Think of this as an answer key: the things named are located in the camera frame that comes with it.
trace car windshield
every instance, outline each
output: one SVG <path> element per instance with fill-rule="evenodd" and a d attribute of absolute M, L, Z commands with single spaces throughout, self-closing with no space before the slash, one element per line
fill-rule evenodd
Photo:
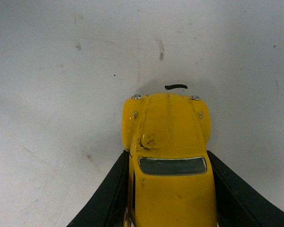
<path fill-rule="evenodd" d="M 206 172 L 206 162 L 203 157 L 183 159 L 139 158 L 142 172 L 148 175 L 196 175 Z"/>

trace yellow toy car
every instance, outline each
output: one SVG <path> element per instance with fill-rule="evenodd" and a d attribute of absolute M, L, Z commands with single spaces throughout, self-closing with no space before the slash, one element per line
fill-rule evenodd
<path fill-rule="evenodd" d="M 130 152 L 127 217 L 131 227 L 216 227 L 211 120 L 197 96 L 134 95 L 123 110 Z"/>

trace white surface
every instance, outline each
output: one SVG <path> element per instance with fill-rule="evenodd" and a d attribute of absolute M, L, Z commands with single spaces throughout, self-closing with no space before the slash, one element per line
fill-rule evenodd
<path fill-rule="evenodd" d="M 284 211 L 284 0 L 0 1 L 0 227 L 66 226 L 122 152 L 124 100 L 174 83 Z"/>

